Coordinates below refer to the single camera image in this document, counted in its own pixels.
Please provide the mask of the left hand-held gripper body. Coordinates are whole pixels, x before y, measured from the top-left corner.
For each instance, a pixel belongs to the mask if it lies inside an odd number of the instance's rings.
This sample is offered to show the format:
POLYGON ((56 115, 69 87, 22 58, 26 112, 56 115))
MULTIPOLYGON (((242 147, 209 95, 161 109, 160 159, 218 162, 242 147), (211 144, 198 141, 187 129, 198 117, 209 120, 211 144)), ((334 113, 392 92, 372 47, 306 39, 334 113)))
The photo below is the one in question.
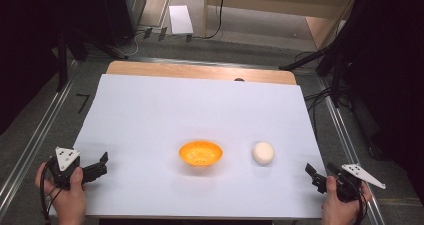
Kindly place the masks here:
POLYGON ((57 188, 69 189, 70 178, 76 167, 80 165, 80 151, 69 148, 55 148, 55 156, 48 165, 54 184, 57 188))

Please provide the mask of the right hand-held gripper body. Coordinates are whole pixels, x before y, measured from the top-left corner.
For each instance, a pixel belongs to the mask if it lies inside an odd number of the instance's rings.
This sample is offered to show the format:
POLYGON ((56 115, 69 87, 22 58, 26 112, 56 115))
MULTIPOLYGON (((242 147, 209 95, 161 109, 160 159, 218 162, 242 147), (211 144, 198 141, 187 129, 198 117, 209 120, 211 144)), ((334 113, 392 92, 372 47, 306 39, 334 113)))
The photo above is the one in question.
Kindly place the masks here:
POLYGON ((360 200, 360 188, 362 182, 368 182, 372 185, 385 189, 386 185, 367 172, 358 164, 343 164, 336 173, 337 195, 342 202, 360 200))

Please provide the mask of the person's right hand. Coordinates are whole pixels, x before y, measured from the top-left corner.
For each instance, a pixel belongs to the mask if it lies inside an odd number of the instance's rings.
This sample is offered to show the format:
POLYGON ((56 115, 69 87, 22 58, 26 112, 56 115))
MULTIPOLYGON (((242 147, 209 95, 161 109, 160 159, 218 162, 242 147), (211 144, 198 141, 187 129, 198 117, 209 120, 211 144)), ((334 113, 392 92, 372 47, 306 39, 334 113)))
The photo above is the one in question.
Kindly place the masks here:
POLYGON ((327 177, 327 196, 322 204, 321 225, 357 225, 364 214, 364 205, 372 199, 368 186, 362 182, 360 192, 362 202, 358 200, 344 203, 337 196, 336 179, 327 177))

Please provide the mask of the person's left hand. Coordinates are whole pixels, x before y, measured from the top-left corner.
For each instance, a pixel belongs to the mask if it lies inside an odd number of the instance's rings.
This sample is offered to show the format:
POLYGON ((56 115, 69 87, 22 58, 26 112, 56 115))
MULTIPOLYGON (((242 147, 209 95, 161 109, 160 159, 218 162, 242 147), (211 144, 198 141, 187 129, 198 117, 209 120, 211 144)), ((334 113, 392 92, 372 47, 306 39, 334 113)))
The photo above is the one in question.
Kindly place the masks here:
POLYGON ((83 170, 76 167, 70 178, 70 189, 60 190, 50 180, 42 177, 46 162, 38 168, 35 185, 41 190, 43 196, 50 195, 55 198, 53 207, 56 211, 59 225, 83 225, 86 214, 86 195, 82 186, 83 170))

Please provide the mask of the black metal stand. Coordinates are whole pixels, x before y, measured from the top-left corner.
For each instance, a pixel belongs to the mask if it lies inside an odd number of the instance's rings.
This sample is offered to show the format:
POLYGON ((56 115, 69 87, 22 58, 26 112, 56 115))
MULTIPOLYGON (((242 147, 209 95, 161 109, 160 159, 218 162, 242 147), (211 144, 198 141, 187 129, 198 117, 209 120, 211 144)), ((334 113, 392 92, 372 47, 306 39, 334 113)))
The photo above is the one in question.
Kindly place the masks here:
POLYGON ((316 68, 317 75, 320 77, 326 76, 330 71, 333 71, 332 83, 330 87, 330 98, 336 108, 340 107, 339 98, 341 96, 340 80, 342 78, 343 69, 346 67, 350 47, 347 43, 335 41, 330 45, 313 52, 304 58, 301 58, 289 65, 279 66, 279 70, 292 71, 303 65, 321 58, 321 62, 316 68))

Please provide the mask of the orange plastic bowl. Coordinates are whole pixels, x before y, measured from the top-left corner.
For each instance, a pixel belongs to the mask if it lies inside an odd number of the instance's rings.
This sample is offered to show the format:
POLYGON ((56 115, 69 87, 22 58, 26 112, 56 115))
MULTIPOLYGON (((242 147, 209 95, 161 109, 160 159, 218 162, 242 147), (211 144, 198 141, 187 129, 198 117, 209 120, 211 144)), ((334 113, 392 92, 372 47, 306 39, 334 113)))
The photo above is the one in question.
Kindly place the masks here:
POLYGON ((223 155, 221 147, 213 142, 197 140, 184 144, 179 149, 180 158, 190 166, 210 166, 223 155))

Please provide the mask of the white paper sheet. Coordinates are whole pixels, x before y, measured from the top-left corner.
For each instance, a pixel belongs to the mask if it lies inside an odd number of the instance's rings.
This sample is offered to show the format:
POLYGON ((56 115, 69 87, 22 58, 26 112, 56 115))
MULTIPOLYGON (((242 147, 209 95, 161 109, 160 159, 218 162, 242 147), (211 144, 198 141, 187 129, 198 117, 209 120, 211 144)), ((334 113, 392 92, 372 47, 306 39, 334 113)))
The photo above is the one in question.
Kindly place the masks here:
POLYGON ((74 144, 81 164, 108 153, 106 175, 87 184, 93 217, 318 218, 322 194, 305 167, 325 171, 297 85, 108 75, 74 144), (210 166, 190 166, 179 149, 221 147, 210 166), (252 149, 270 143, 258 164, 252 149))

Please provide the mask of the dark cabinet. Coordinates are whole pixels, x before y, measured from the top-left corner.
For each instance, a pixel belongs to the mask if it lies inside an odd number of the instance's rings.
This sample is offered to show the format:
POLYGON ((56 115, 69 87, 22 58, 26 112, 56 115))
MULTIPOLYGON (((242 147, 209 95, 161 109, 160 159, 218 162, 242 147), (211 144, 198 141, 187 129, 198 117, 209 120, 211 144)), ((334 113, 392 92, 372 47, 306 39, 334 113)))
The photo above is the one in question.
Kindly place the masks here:
POLYGON ((108 44, 120 46, 135 36, 147 0, 104 0, 108 44))

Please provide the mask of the white flat board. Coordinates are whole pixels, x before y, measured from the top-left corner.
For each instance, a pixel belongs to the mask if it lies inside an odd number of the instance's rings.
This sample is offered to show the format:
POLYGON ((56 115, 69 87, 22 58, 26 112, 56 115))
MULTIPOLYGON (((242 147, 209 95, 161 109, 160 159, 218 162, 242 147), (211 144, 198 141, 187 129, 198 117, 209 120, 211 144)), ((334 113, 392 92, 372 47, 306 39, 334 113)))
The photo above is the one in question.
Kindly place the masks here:
POLYGON ((173 34, 192 34, 193 26, 186 5, 177 5, 169 7, 171 31, 173 34))

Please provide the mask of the metal floor rail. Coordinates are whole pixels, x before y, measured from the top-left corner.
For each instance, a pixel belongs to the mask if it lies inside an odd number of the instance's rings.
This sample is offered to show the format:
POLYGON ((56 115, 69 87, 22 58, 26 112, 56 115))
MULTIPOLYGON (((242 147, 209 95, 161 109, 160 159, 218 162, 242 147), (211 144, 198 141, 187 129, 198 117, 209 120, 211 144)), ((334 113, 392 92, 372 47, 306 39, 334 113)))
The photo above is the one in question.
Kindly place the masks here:
POLYGON ((62 90, 57 92, 49 82, 0 135, 0 222, 62 108, 80 65, 73 60, 68 68, 69 80, 62 90))
MULTIPOLYGON (((326 98, 325 101, 326 101, 326 105, 329 110, 330 116, 333 120, 335 129, 339 136, 339 140, 341 142, 341 146, 343 147, 347 161, 350 164, 360 164, 359 157, 355 151, 354 144, 352 143, 352 140, 345 126, 344 120, 340 113, 340 109, 333 104, 330 98, 326 98)), ((371 201, 368 203, 368 212, 367 212, 367 217, 370 221, 370 224, 371 225, 386 225, 386 222, 382 216, 379 204, 372 191, 372 188, 370 187, 369 190, 371 195, 373 196, 371 201)))

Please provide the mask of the light wooden frame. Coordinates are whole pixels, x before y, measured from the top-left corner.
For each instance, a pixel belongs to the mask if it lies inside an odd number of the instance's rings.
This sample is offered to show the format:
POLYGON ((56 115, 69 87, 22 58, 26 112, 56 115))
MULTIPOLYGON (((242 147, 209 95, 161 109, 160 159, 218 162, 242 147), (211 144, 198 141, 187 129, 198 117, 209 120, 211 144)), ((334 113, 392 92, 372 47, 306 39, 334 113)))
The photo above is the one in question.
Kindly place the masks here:
MULTIPOLYGON (((224 0, 223 6, 304 16, 316 47, 321 49, 334 40, 338 25, 349 17, 354 2, 355 0, 224 0)), ((220 2, 204 0, 204 34, 208 5, 220 5, 220 2)))

